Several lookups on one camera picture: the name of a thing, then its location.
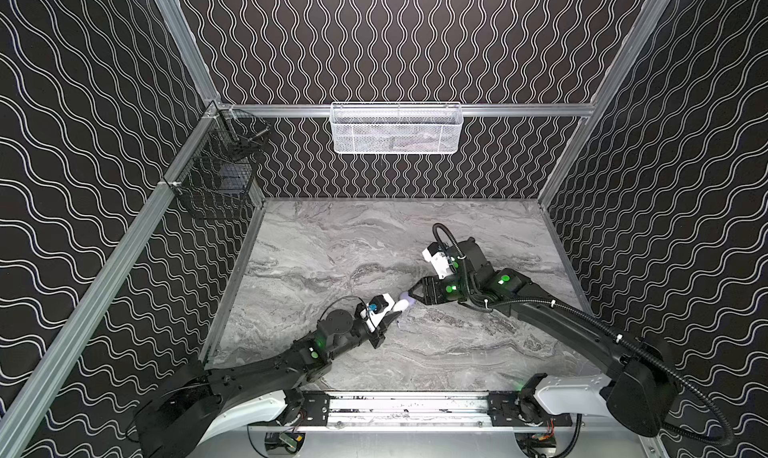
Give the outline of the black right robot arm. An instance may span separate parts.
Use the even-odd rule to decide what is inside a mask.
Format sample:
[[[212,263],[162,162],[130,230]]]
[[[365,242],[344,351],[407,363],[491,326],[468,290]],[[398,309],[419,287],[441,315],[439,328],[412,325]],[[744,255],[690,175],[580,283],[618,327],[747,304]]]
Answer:
[[[480,313],[515,318],[554,337],[598,368],[598,374],[586,378],[547,373],[531,377],[511,406],[521,421],[540,424],[565,414],[607,416],[647,438],[666,431],[713,446],[734,441],[733,426],[724,412],[669,362],[663,341],[644,341],[609,326],[511,268],[494,269],[472,238],[435,239],[422,257],[434,273],[410,289],[414,300],[427,306],[456,303]],[[683,391],[714,415],[719,434],[668,422],[671,407]]]

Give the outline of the purple earbud charging case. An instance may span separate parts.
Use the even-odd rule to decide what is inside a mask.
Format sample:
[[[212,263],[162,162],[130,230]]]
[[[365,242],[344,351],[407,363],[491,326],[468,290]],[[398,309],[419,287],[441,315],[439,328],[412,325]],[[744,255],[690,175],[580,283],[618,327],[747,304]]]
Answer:
[[[415,303],[416,303],[416,300],[411,298],[410,296],[403,296],[395,303],[393,307],[393,311],[405,312],[406,310],[412,308]]]

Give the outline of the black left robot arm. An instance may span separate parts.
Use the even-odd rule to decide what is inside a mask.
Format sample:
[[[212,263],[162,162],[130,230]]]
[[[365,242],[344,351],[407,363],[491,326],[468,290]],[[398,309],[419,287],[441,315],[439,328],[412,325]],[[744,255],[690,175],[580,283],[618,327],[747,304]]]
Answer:
[[[142,399],[131,423],[136,431],[132,441],[144,457],[186,457],[225,412],[313,382],[330,371],[340,355],[365,342],[378,348],[400,315],[389,311],[367,319],[337,309],[318,321],[315,331],[271,358],[212,369],[191,361]]]

